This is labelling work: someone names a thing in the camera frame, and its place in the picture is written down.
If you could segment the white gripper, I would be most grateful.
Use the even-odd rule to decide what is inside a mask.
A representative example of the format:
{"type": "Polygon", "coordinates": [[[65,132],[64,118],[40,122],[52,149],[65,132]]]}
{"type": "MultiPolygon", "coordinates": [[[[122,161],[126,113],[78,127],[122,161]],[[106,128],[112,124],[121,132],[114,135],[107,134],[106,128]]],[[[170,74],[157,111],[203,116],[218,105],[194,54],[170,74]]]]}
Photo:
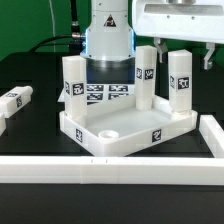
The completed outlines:
{"type": "Polygon", "coordinates": [[[138,36],[155,37],[160,63],[167,62],[164,39],[206,42],[210,70],[215,43],[224,44],[224,0],[133,0],[132,25],[138,36]]]}

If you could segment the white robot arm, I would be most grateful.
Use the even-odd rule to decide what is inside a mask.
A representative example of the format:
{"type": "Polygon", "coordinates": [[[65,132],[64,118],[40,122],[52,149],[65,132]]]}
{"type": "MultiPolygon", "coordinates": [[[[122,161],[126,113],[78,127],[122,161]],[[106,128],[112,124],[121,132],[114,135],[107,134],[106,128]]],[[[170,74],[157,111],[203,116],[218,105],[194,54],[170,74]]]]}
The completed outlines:
{"type": "Polygon", "coordinates": [[[135,36],[151,37],[164,60],[166,39],[204,42],[204,68],[224,44],[224,0],[91,0],[91,23],[81,53],[97,67],[123,66],[134,60],[135,36]]]}

